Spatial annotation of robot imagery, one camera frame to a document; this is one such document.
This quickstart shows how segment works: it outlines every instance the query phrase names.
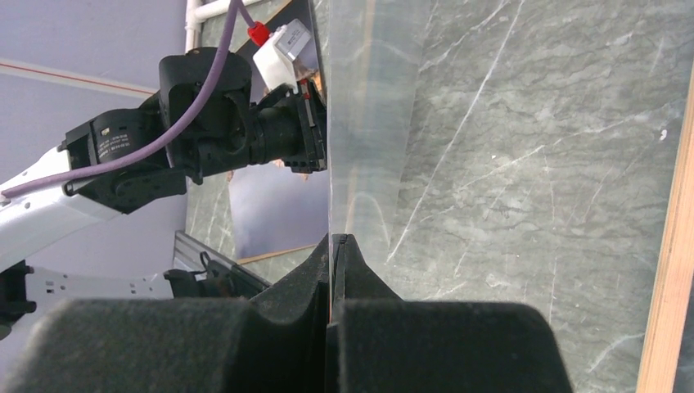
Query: white vein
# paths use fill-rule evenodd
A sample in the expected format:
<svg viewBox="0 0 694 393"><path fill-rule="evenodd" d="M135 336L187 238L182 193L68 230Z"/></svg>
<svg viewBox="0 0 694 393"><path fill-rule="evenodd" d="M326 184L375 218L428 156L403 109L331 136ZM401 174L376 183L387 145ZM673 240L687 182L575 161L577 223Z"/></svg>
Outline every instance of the white vein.
<svg viewBox="0 0 694 393"><path fill-rule="evenodd" d="M600 180L600 183L597 185L597 190L595 190L595 193L593 194L593 197L590 198L590 203L588 204L588 208L586 209L586 212L584 214L584 224L586 222L586 218L588 217L588 212L590 211L590 208L593 206L593 202L595 202L595 198L597 198L597 194L600 193L600 190L602 190L602 186L605 183L605 179L607 178L607 175L610 174L610 172L615 168L614 165L610 167L610 170L607 171L605 176L602 177L602 180Z"/></svg>
<svg viewBox="0 0 694 393"><path fill-rule="evenodd" d="M523 155L523 156L520 156L520 157L516 158L516 159L513 160L513 161L509 161L509 162L507 162L507 163L504 164L504 165L500 165L500 166L498 166L497 168L492 169L489 173L483 174L483 175L480 176L479 178L472 179L471 181L469 181L469 182L463 184L462 187L460 187L460 188L461 188L461 189L467 188L468 186L471 186L472 184L475 184L475 183L479 182L480 180L484 180L484 179L488 178L489 176L495 175L495 174L497 174L497 173L499 173L499 172L503 172L504 170L506 170L506 168L508 168L508 167L510 167L510 166L513 166L513 165L515 165L515 164L518 164L519 162L525 160L525 159L528 158L528 157L534 156L535 154L538 153L538 151L542 150L542 149L544 148L544 146L545 146L545 145L540 145L540 146L536 147L536 148L535 148L533 151L531 151L530 153L525 154L525 155Z"/></svg>
<svg viewBox="0 0 694 393"><path fill-rule="evenodd" d="M521 8L523 8L524 3L525 3L525 0L520 1L520 4L518 5L518 10L516 11L516 16L513 17L513 22L511 23L511 26L508 28L508 31L506 32L506 37L504 37L504 39L501 43L501 47L498 49L497 56L494 58L494 61L492 62L491 67L489 67L489 71L487 71L487 75L484 76L484 79L482 80L482 84L480 84L480 88L477 89L477 94L475 94L475 98L472 99L472 103L470 104L470 107L467 108L467 113L465 114L465 116L463 116L460 124L458 125L458 127L456 129L456 132L453 134L453 138L451 138L451 142L448 143L448 145L446 146L446 149L444 150L444 153L441 155L441 158L439 158L439 162L436 163L436 166L434 167L434 172L431 173L431 177L429 177L429 182L426 184L426 187L424 187L424 192L421 194L419 201L417 201L416 205L414 206L414 210L412 210L412 214L410 215L410 218L408 219L408 223L405 225L405 228L403 229L403 234L400 235L400 239L395 244L395 247L390 252L390 254L388 254L388 258L386 261L391 260L393 258L393 255L395 255L395 253L400 248L400 244L403 243L403 239L405 238L405 235L407 235L407 233L408 233L409 226L410 226L410 224L412 224L412 219L414 218L414 215L419 211L419 206L421 205L421 201L424 199L426 194L429 192L429 187L431 187L431 181L434 179L436 174L439 172L439 168L441 167L441 164L444 162L444 158L446 157L446 154L448 154L448 152L451 150L451 147L453 147L453 144L455 143L458 134L462 130L462 126L467 121L467 118L470 117L470 113L472 112L472 108L475 107L477 100L480 99L480 94L482 93L482 90L484 90L484 86L487 84L487 81L492 76L492 73L494 72L494 69L496 68L496 66L498 64L498 60L501 57L503 49L506 47L506 43L508 42L509 37L511 37L511 32L513 31L513 28L516 26L516 22L518 21L518 16L521 14Z"/></svg>
<svg viewBox="0 0 694 393"><path fill-rule="evenodd" d="M446 295L450 295L451 293L454 293L454 292L457 291L458 289L464 287L465 284L467 284L467 281L463 281L463 282L459 283L458 285L456 285L455 287L453 287L453 288L447 290L446 292L441 292L441 290L439 289L439 290L436 292L436 294L434 294L433 296L427 296L427 297L424 298L424 300L429 300L429 299L440 299L440 298L442 298L442 297L444 297L444 296L446 296Z"/></svg>
<svg viewBox="0 0 694 393"><path fill-rule="evenodd" d="M484 215L484 220L486 220L486 219L489 217L489 213L490 213L490 212L492 211L492 209L494 208L494 205L497 204L498 198L500 198L501 195L506 191L506 188L507 188L507 187L508 187L508 184L505 185L505 186L503 186L503 188L501 189L501 192L499 192L499 194L497 194L497 197L494 198L494 200L492 201L492 204L489 205L489 208L487 208L487 214Z"/></svg>
<svg viewBox="0 0 694 393"><path fill-rule="evenodd" d="M629 42L629 40L631 39L632 35L633 35L633 30L630 31L628 34L625 34L625 35L623 35L623 36L617 38L616 40L607 43L607 46L608 46L608 47L611 47L612 45L618 45L618 46L619 46L619 45L625 45L626 43Z"/></svg>
<svg viewBox="0 0 694 393"><path fill-rule="evenodd" d="M633 340L633 339L635 339L635 338L641 338L641 337L643 337L643 335L644 335L644 333L641 333L641 334L634 334L634 335L631 335L631 336L622 336L622 337L618 338L616 341L612 342L612 343L609 344L604 350L602 350L602 352L600 352L599 354L597 354L597 357L596 357L595 360L590 364L590 367L588 368L587 372L588 372L588 373L592 373L592 372L597 368L597 366L599 366L600 363L602 363L602 361L605 359L606 356L608 356L608 354L609 354L610 352L612 352L615 348L617 348L618 346L620 346L620 345L621 345L622 343L624 343L625 341L627 341L627 340Z"/></svg>
<svg viewBox="0 0 694 393"><path fill-rule="evenodd" d="M425 220L428 220L428 219L430 219L430 218L432 218L432 217L435 217L435 216L437 216L437 215L442 215L442 214L448 213L449 211L451 211L451 210L453 210L453 209L455 209L455 208L456 208L456 206L453 205L453 206L450 206L449 208L446 208L446 209L443 209L443 210L441 210L441 211L438 211L438 212L436 212L436 213L434 213L434 214L432 214L432 215L427 215L425 218L420 219L418 224L421 224L421 223L424 222Z"/></svg>
<svg viewBox="0 0 694 393"><path fill-rule="evenodd" d="M419 56L417 56L416 54L407 53L388 41L383 41L381 39L372 39L370 46L383 47L383 48L389 50L391 53L393 53L397 57L400 57L401 59L407 61L408 63L419 66L419 61L420 61Z"/></svg>
<svg viewBox="0 0 694 393"><path fill-rule="evenodd" d="M456 269L453 271L453 278L457 277L457 271L460 269L460 265L462 264L462 260L465 259L465 255L467 255L467 249L460 255L460 259L457 260L457 266Z"/></svg>
<svg viewBox="0 0 694 393"><path fill-rule="evenodd" d="M226 225L228 223L229 213L231 213L231 211L229 209L224 209L224 217L222 218L222 221L223 221L222 225ZM217 246L217 250L220 250L220 251L222 250L222 247L224 246L224 241L227 240L227 236L229 234L229 231L226 228L222 227L221 229L222 229L222 236L219 237L219 246Z"/></svg>
<svg viewBox="0 0 694 393"><path fill-rule="evenodd" d="M658 60L660 59L660 55L663 53L663 43L665 43L665 36L660 37L660 43L658 44L658 52L656 53L656 58L653 59L653 65L651 65L651 70L648 71L648 76L651 76L654 70L656 70L656 66L658 64Z"/></svg>
<svg viewBox="0 0 694 393"><path fill-rule="evenodd" d="M555 219L555 212L557 211L557 207L554 204L554 186L552 185L552 177L549 176L549 164L547 163L547 154L544 152L544 147L543 147L543 156L544 156L544 173L547 175L547 181L549 182L549 195L552 198L552 222L554 222Z"/></svg>
<svg viewBox="0 0 694 393"><path fill-rule="evenodd" d="M207 236L205 236L205 244L210 244L210 234L212 233L212 227L214 226L214 219L217 218L217 207L219 206L219 198L227 191L226 188L217 194L217 198L214 200L214 207L212 208L212 220L210 221L209 227L207 227Z"/></svg>
<svg viewBox="0 0 694 393"><path fill-rule="evenodd" d="M533 180L533 183L530 185L530 189L528 190L528 192L525 193L525 196L523 197L523 201L520 201L520 204L521 204L521 205L523 205L523 204L525 203L525 201L528 199L528 196L529 196L530 193L533 191L533 188L535 188L535 184L536 184L537 182L538 182L537 179Z"/></svg>
<svg viewBox="0 0 694 393"><path fill-rule="evenodd" d="M425 31L430 31L431 21L434 20L434 15L436 15L436 9L438 9L438 8L439 8L439 2L435 2L434 6L431 8L431 11L429 13L429 20L426 21L426 27L424 28Z"/></svg>
<svg viewBox="0 0 694 393"><path fill-rule="evenodd" d="M421 128L417 131L417 135L414 138L414 141L412 141L412 149L419 143L419 139L421 138L421 135L424 133L424 130L429 126L429 118L431 117L431 112L434 111L434 108L429 108L429 111L426 112L426 118L424 119L424 123L422 123Z"/></svg>
<svg viewBox="0 0 694 393"><path fill-rule="evenodd" d="M552 278L552 293L549 297L549 323L552 324L552 307L554 306L554 283L557 282L557 258L554 259L554 277Z"/></svg>
<svg viewBox="0 0 694 393"><path fill-rule="evenodd" d="M361 58L362 54L364 54L367 47L368 47L368 45L364 44L360 47L357 47L356 49L350 48L350 49L352 49L352 54L351 55L345 54L345 56L336 56L337 53L341 53L342 51L332 51L330 54L330 57L331 57L330 61L332 64L339 65L339 66L342 66L342 65L343 66L352 66L353 63L357 62Z"/></svg>
<svg viewBox="0 0 694 393"><path fill-rule="evenodd" d="M483 27L485 27L506 5L508 2L502 1L499 3L497 6L497 9L492 11L492 13L487 16L486 19L482 20L479 24L472 26L472 30L479 30Z"/></svg>
<svg viewBox="0 0 694 393"><path fill-rule="evenodd" d="M460 44L462 43L462 41L465 39L465 37L467 37L468 35L470 35L470 32L469 32L469 31L466 32L466 33L464 33L464 34L461 36L461 38L458 39L458 41L456 41L455 43L451 44L451 46L448 47L448 49L446 49L445 52L441 53L440 55L438 55L437 57L434 57L434 58L431 59L431 60L425 61L424 64L422 64L421 67L419 67L419 72L426 71L426 70L430 69L430 68L433 67L433 66L437 66L437 65L441 64L441 61L444 61L444 60L448 57L448 55L450 54L450 52L451 52L455 47L457 47L458 45L460 45Z"/></svg>
<svg viewBox="0 0 694 393"><path fill-rule="evenodd" d="M200 207L200 200L196 198L196 206L193 209L193 218L191 219L191 231L189 233L193 233L195 230L195 224L197 222L197 210Z"/></svg>
<svg viewBox="0 0 694 393"><path fill-rule="evenodd" d="M579 190L576 192L576 195L580 195L581 190L584 189L584 185L585 185L585 183L581 183L581 187L579 187ZM576 212L576 208L579 207L579 203L580 203L580 202L581 202L581 201L578 200L578 201L576 202L576 204L574 205L574 208L571 209L571 215L569 215L569 219L566 220L566 225L567 225L567 226L568 226L568 225L571 225L571 219L574 218L574 213Z"/></svg>
<svg viewBox="0 0 694 393"><path fill-rule="evenodd" d="M627 121L633 120L633 118L635 118L636 116L641 115L643 113L645 113L645 111L638 113L636 115L631 115L631 116L627 117L626 119L620 120L616 123L608 124L605 127L602 127L601 129L585 129L583 131L578 131L578 133L572 133L571 135L567 135L563 138L557 139L552 144L552 146L556 146L557 144L559 144L559 142L563 141L564 139L573 138L573 137L578 136L578 135L585 135L585 134L590 134L590 133L603 133L603 132L607 131L608 129L613 129L614 127L616 127L618 125L622 125L622 124L626 123Z"/></svg>

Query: black mount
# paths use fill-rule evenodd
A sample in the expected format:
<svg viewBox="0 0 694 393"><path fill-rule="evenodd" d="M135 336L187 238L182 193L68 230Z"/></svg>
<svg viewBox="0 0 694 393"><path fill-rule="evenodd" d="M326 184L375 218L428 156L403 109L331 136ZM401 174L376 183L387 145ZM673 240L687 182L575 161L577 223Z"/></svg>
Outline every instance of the black mount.
<svg viewBox="0 0 694 393"><path fill-rule="evenodd" d="M571 392L537 310L404 301L353 236L333 249L332 321L326 237L250 300L75 300L6 391Z"/></svg>
<svg viewBox="0 0 694 393"><path fill-rule="evenodd" d="M33 272L24 261L0 272L0 325L12 324L36 311L36 302L26 299L25 276Z"/></svg>
<svg viewBox="0 0 694 393"><path fill-rule="evenodd" d="M221 264L210 258L207 251L200 253L200 262L205 270L189 272L171 269L164 278L171 284L174 298L181 297L242 297L250 299L270 288L270 283L244 269L231 260ZM198 275L205 274L204 279Z"/></svg>

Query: red connector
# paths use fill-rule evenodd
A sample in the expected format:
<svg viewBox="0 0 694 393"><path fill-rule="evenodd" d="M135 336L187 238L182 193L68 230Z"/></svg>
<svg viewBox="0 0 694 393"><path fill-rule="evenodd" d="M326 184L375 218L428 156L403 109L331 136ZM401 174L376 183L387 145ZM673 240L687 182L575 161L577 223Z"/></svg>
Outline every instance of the red connector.
<svg viewBox="0 0 694 393"><path fill-rule="evenodd" d="M262 47L270 39L270 30L262 23L256 21L255 26L248 28L248 36L255 45Z"/></svg>

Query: gray wall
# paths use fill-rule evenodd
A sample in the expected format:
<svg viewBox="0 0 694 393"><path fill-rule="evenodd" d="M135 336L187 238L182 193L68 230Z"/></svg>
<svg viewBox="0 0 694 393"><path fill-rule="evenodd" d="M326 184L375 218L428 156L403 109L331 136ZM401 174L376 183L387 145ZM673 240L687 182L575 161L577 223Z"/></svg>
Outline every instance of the gray wall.
<svg viewBox="0 0 694 393"><path fill-rule="evenodd" d="M184 47L184 0L0 2L0 57L156 89L159 59ZM57 145L65 132L141 100L0 75L0 183ZM28 259L67 273L130 277L171 266L184 196L68 236ZM14 354L0 354L0 381Z"/></svg>

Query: black bracket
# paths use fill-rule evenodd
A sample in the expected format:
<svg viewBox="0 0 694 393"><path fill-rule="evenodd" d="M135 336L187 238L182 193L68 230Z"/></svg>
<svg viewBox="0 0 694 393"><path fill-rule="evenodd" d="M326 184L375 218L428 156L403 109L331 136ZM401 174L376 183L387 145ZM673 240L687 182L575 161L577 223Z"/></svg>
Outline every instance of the black bracket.
<svg viewBox="0 0 694 393"><path fill-rule="evenodd" d="M210 258L207 251L200 253L200 262L205 270L188 272L171 269L164 272L169 281L173 297L243 297L250 299L270 287L269 282L244 269L239 264L227 261L231 268ZM200 274L205 279L198 280Z"/></svg>
<svg viewBox="0 0 694 393"><path fill-rule="evenodd" d="M25 276L33 272L21 261L0 273L0 325L10 326L22 315L36 311L36 302L26 299Z"/></svg>

